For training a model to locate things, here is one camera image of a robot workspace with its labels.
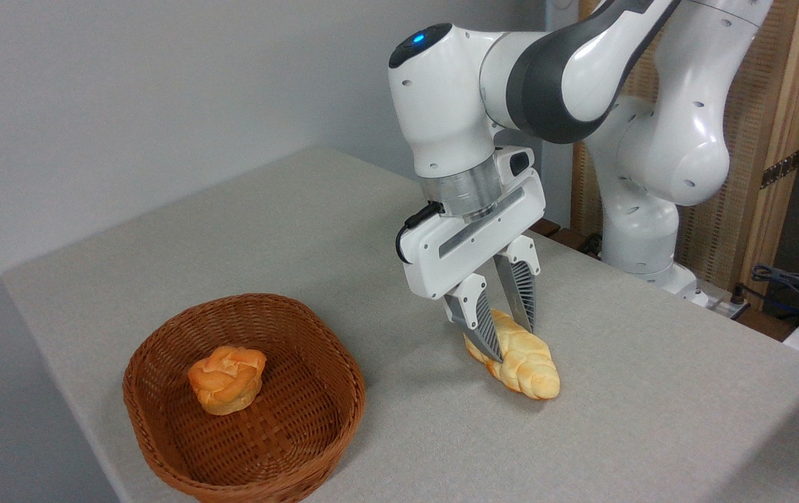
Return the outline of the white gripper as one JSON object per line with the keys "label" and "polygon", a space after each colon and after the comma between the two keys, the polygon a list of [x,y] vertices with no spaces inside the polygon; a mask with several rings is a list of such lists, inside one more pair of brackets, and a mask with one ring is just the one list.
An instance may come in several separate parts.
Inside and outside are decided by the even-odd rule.
{"label": "white gripper", "polygon": [[521,233],[542,219],[545,196],[530,147],[499,147],[496,155],[502,194],[489,214],[470,221],[434,214],[406,230],[399,249],[410,290],[424,298],[444,296],[448,319],[484,357],[502,362],[486,279],[473,272],[495,255],[514,321],[534,331],[540,264],[533,239]]}

